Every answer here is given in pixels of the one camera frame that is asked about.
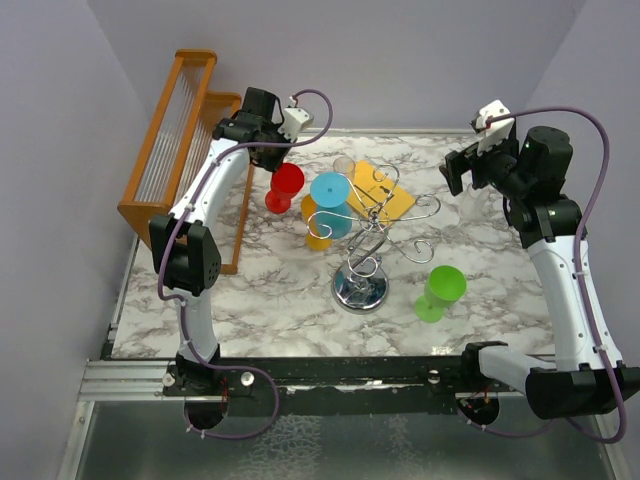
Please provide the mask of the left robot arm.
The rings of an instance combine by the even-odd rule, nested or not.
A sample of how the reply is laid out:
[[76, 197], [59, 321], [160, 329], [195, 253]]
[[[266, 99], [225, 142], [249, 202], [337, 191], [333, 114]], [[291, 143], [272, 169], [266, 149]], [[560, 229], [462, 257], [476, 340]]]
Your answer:
[[206, 395], [220, 385], [221, 371], [211, 314], [211, 288], [222, 258], [211, 229], [231, 187], [250, 165], [275, 172], [290, 146], [313, 121], [296, 99], [282, 105], [265, 90], [249, 88], [238, 111], [211, 131], [207, 156], [179, 201], [149, 222], [158, 294], [174, 303], [180, 346], [167, 380], [188, 383]]

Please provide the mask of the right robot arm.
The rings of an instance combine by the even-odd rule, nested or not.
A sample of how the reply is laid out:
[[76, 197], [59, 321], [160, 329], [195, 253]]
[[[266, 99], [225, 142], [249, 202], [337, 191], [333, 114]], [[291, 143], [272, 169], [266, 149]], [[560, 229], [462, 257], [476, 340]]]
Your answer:
[[602, 415], [639, 390], [639, 370], [625, 365], [606, 331], [592, 280], [579, 205], [562, 194], [573, 148], [556, 128], [531, 128], [523, 143], [510, 137], [483, 151], [474, 143], [448, 153], [439, 170], [452, 195], [462, 176], [472, 186], [494, 187], [504, 215], [534, 263], [552, 323], [551, 362], [522, 354], [506, 343], [470, 343], [461, 356], [459, 378], [481, 391], [494, 380], [524, 394], [540, 419]]

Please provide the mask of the red plastic wine glass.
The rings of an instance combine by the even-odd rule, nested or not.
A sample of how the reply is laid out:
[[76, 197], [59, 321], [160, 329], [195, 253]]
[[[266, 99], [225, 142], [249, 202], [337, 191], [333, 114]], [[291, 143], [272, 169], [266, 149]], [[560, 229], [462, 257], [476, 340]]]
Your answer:
[[300, 167], [293, 163], [283, 163], [271, 177], [270, 190], [265, 196], [266, 208], [275, 214], [285, 213], [304, 183], [305, 176]]

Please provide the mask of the blue plastic wine glass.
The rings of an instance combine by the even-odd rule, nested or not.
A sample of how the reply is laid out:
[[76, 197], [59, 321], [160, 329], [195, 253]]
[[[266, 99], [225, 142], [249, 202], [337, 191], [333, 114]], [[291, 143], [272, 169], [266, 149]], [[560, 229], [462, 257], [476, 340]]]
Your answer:
[[339, 173], [323, 173], [312, 182], [310, 195], [316, 204], [312, 223], [319, 237], [337, 240], [351, 231], [350, 192], [348, 179]]

